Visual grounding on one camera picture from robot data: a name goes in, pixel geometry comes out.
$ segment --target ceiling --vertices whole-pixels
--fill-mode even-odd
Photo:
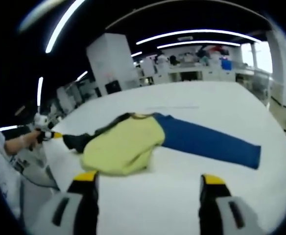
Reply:
[[[136,42],[155,35],[188,29],[221,29],[247,35],[257,32],[254,37],[265,40],[263,32],[270,29],[266,20],[235,6],[206,0],[180,0],[139,11],[106,30],[108,25],[134,9],[160,1],[85,0],[65,25],[53,51],[45,54],[47,42],[55,26],[74,1],[63,1],[27,32],[17,35],[13,30],[40,1],[25,2],[26,5],[21,0],[9,3],[11,5],[7,9],[18,10],[6,9],[1,15],[6,19],[2,23],[5,34],[0,41],[1,126],[22,122],[14,117],[14,113],[25,103],[36,99],[39,77],[44,77],[44,102],[55,96],[59,86],[74,81],[85,70],[91,71],[85,47],[103,32],[125,34],[132,53],[152,53],[156,51],[156,46],[177,42],[178,36],[161,38],[142,45],[136,45]],[[261,7],[255,8],[250,1],[235,2],[261,12]],[[192,36],[194,40],[251,42],[232,35],[215,33],[197,33]]]

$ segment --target white tabletop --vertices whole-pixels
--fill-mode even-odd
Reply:
[[[149,169],[127,177],[99,178],[98,235],[199,234],[199,183],[221,177],[232,195],[256,212],[266,232],[286,215],[286,135],[245,88],[228,82],[179,82],[132,89],[90,100],[54,130],[92,134],[125,112],[170,114],[262,146],[258,170],[158,147]],[[83,172],[79,156],[62,140],[44,143],[61,191]]]

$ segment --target garment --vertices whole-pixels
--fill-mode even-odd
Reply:
[[[11,211],[16,216],[20,217],[20,187],[21,176],[8,162],[8,156],[3,156],[5,137],[0,132],[0,189],[3,197],[7,201]]]
[[[131,115],[95,138],[76,137],[86,170],[127,175],[147,167],[155,146],[175,149],[257,169],[261,147],[213,129],[159,113]]]

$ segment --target fluorescent light strip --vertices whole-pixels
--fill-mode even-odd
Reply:
[[[6,126],[6,127],[1,127],[0,131],[7,131],[7,130],[16,129],[16,128],[18,128],[18,126]]]
[[[134,56],[137,56],[137,55],[141,55],[141,54],[142,54],[142,52],[140,51],[140,52],[132,54],[131,57],[134,57]]]
[[[79,81],[82,77],[84,77],[84,75],[86,75],[88,72],[87,71],[85,71],[83,74],[81,74],[77,79],[76,79],[76,81]]]
[[[204,43],[224,44],[224,45],[231,45],[231,46],[236,46],[236,47],[240,46],[240,44],[238,44],[238,43],[229,43],[229,42],[222,42],[222,41],[190,41],[190,42],[166,44],[166,45],[158,46],[157,49],[164,48],[164,47],[173,47],[173,46],[178,46],[178,45],[185,45],[185,44],[204,44]]]
[[[60,19],[58,25],[56,26],[53,34],[50,37],[50,40],[48,42],[48,45],[46,47],[45,53],[50,53],[51,50],[54,47],[54,44],[61,32],[61,30],[63,29],[63,27],[65,26],[66,22],[68,21],[68,19],[71,17],[71,15],[76,11],[76,9],[84,2],[85,0],[76,0],[69,8],[68,10],[65,12],[65,14],[63,15],[63,17]]]
[[[38,86],[37,86],[37,98],[36,98],[37,107],[41,106],[42,85],[43,85],[43,77],[40,77],[39,78],[39,83],[38,83]]]
[[[252,40],[254,42],[260,43],[261,40],[258,40],[256,38],[241,34],[241,33],[235,33],[235,32],[231,32],[231,31],[226,31],[226,30],[215,30],[215,29],[193,29],[193,30],[183,30],[183,31],[177,31],[177,32],[172,32],[172,33],[165,33],[165,34],[161,34],[158,36],[154,36],[151,38],[147,38],[141,41],[138,41],[136,43],[136,45],[140,45],[142,43],[146,43],[158,38],[163,38],[163,37],[168,37],[168,36],[172,36],[172,35],[178,35],[178,34],[185,34],[185,33],[222,33],[222,34],[230,34],[230,35],[234,35],[234,36],[238,36],[238,37],[242,37],[242,38],[246,38],[249,40]]]

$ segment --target yellow shirt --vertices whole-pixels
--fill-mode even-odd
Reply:
[[[146,167],[153,148],[164,140],[164,131],[153,117],[130,117],[90,141],[81,164],[85,170],[127,175]]]

